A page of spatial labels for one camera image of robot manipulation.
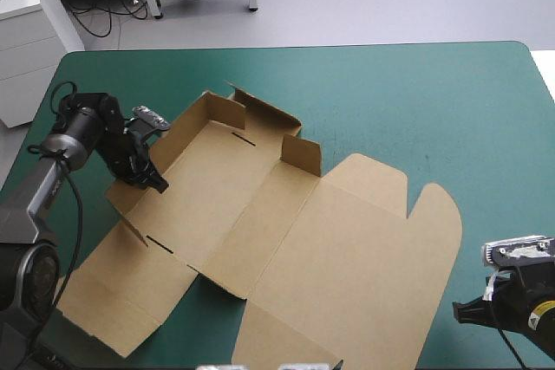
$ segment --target white drawer unit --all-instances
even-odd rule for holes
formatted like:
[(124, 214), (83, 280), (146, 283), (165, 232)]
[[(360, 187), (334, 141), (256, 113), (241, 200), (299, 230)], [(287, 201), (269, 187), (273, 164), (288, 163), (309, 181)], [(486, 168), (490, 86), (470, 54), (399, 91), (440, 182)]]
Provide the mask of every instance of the white drawer unit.
[(57, 36), (5, 49), (0, 51), (0, 80), (57, 65), (65, 54)]
[(0, 0), (0, 188), (58, 63), (79, 50), (60, 0)]

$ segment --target table surface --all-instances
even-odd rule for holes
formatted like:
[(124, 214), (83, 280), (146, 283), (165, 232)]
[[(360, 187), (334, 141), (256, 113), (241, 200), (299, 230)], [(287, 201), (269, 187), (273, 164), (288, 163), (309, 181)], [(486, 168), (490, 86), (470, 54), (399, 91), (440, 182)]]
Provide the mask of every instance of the table surface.
[[(364, 153), (404, 171), (409, 208), (430, 181), (457, 202), (464, 231), (456, 264), (419, 367), (516, 367), (489, 328), (459, 325), (451, 302), (481, 295), (488, 269), (480, 246), (555, 224), (555, 107), (527, 48), (517, 42), (105, 51), (66, 55), (52, 85), (118, 97), (123, 111), (145, 104), (175, 118), (205, 89), (242, 86), (303, 121), (303, 137), (323, 147), (323, 171)], [(53, 115), (43, 103), (27, 146), (40, 142)], [(2, 198), (36, 157), (20, 152)], [(103, 193), (112, 181), (97, 155), (75, 174), (85, 204), (83, 259), (118, 220)], [(75, 241), (75, 203), (67, 186), (49, 224), (64, 267)], [(82, 366), (193, 366), (227, 362), (244, 303), (198, 278), (168, 321), (127, 360), (55, 315), (43, 337)], [(530, 366), (552, 366), (512, 335)]]

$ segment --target black robotic arm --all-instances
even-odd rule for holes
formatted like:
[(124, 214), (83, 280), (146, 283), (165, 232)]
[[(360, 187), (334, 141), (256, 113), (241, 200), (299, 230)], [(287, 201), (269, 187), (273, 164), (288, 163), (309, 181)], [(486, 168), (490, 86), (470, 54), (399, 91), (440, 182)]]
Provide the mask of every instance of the black robotic arm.
[[(35, 361), (51, 359), (34, 341), (71, 272), (70, 266), (56, 295), (60, 263), (56, 234), (46, 218), (64, 179), (75, 191), (69, 173), (82, 168), (96, 150), (116, 178), (158, 192), (168, 187), (149, 157), (147, 140), (167, 131), (169, 123), (144, 106), (135, 107), (134, 117), (126, 120), (114, 97), (78, 94), (72, 82), (58, 85), (53, 94), (64, 84), (71, 85), (72, 94), (60, 100), (57, 111), (51, 106), (55, 124), (40, 146), (30, 148), (41, 158), (0, 205), (0, 370), (20, 368), (31, 354)], [(70, 368), (61, 361), (57, 366)]]
[(454, 318), (498, 330), (515, 359), (528, 369), (504, 330), (524, 335), (555, 360), (555, 238), (528, 236), (482, 247), (484, 264), (495, 272), (483, 296), (453, 303)]

